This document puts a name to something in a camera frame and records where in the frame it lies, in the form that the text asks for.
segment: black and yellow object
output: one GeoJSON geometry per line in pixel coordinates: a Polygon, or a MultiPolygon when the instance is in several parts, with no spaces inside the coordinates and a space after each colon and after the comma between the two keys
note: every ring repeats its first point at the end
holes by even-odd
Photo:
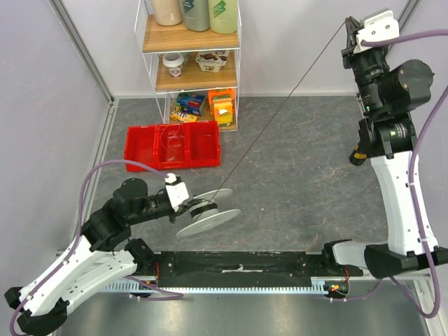
{"type": "Polygon", "coordinates": [[[364,154],[359,150],[358,144],[355,149],[353,149],[353,152],[351,152],[349,160],[351,164],[361,166],[367,160],[367,154],[364,154]]]}

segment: white metal shelf frame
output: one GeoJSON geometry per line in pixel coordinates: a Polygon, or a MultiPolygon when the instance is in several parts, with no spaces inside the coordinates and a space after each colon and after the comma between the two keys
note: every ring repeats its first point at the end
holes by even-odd
{"type": "MultiPolygon", "coordinates": [[[[143,50],[145,33],[146,33],[146,25],[148,24],[148,17],[152,14],[152,3],[151,0],[140,0],[139,8],[136,14],[134,31],[136,34],[137,41],[139,43],[140,49],[143,50]]],[[[208,51],[208,50],[217,50],[217,49],[192,49],[192,50],[173,50],[169,52],[143,52],[143,59],[146,63],[146,68],[148,70],[148,76],[153,86],[154,96],[157,101],[157,106],[159,108],[160,116],[164,123],[169,122],[169,109],[171,100],[174,94],[181,92],[200,92],[207,90],[215,90],[215,89],[228,89],[234,88],[236,90],[235,95],[235,120],[237,121],[237,126],[235,130],[238,130],[238,111],[239,111],[239,83],[241,78],[241,47],[242,47],[242,20],[241,20],[241,12],[239,10],[238,4],[238,40],[239,46],[237,48],[219,48],[219,50],[233,50],[234,58],[235,58],[235,71],[237,75],[237,86],[225,86],[225,87],[199,87],[195,89],[184,89],[184,90],[156,90],[157,83],[157,74],[159,71],[159,63],[160,58],[165,53],[193,53],[198,51],[208,51]]]]}

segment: gray bottle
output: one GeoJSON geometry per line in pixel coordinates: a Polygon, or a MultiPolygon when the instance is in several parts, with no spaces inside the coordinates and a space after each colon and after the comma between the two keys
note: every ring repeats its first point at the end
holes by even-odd
{"type": "Polygon", "coordinates": [[[210,28],[208,0],[181,0],[183,22],[189,30],[203,32],[210,28]]]}

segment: bottle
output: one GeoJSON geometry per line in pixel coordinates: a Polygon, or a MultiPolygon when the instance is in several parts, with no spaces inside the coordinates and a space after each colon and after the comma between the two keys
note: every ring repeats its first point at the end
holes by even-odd
{"type": "Polygon", "coordinates": [[[182,22],[179,0],[153,0],[155,21],[161,26],[175,26],[182,22]]]}
{"type": "Polygon", "coordinates": [[[189,30],[203,32],[210,28],[208,0],[182,0],[182,13],[189,30]]]}
{"type": "Polygon", "coordinates": [[[219,34],[238,29],[238,0],[209,0],[210,28],[219,34]]]}

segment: gray tabletop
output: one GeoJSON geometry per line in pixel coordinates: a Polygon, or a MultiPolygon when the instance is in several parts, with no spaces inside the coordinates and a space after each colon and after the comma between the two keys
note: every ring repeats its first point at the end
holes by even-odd
{"type": "MultiPolygon", "coordinates": [[[[283,97],[241,98],[238,132],[221,132],[221,166],[174,171],[195,194],[220,187],[279,108],[283,97]]],[[[381,191],[370,164],[350,165],[358,140],[355,97],[292,97],[275,116],[226,181],[234,195],[220,209],[241,214],[208,232],[178,239],[191,223],[165,219],[136,225],[134,237],[153,250],[320,251],[326,242],[387,239],[381,191]]],[[[122,158],[127,128],[161,123],[153,99],[122,99],[106,159],[122,158]]],[[[150,173],[107,167],[100,176],[93,210],[130,176],[144,179],[150,192],[164,181],[150,173]]]]}

